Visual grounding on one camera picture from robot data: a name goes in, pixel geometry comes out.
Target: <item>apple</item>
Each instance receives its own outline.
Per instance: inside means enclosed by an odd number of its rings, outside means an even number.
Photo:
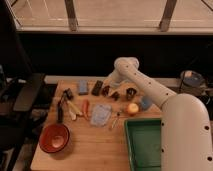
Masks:
[[[126,112],[130,116],[134,116],[136,113],[139,112],[139,106],[136,103],[129,103],[126,107]]]

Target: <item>carrot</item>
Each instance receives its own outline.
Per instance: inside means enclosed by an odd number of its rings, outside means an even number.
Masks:
[[[86,120],[89,120],[88,108],[89,108],[89,100],[84,99],[82,103],[82,113]]]

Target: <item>window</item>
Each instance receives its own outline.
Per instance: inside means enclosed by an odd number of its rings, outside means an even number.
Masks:
[[[213,33],[212,0],[7,1],[19,30]]]

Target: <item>office chair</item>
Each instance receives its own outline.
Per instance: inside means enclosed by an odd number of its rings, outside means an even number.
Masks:
[[[0,21],[0,69],[4,71],[0,73],[0,159],[4,151],[13,149],[6,168],[12,171],[26,136],[36,126],[29,121],[45,75],[34,72],[5,0],[0,0]],[[7,82],[4,77],[12,79]]]

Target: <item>green tray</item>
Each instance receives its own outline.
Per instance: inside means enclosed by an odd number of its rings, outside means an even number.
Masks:
[[[128,119],[124,124],[131,171],[160,171],[161,120]]]

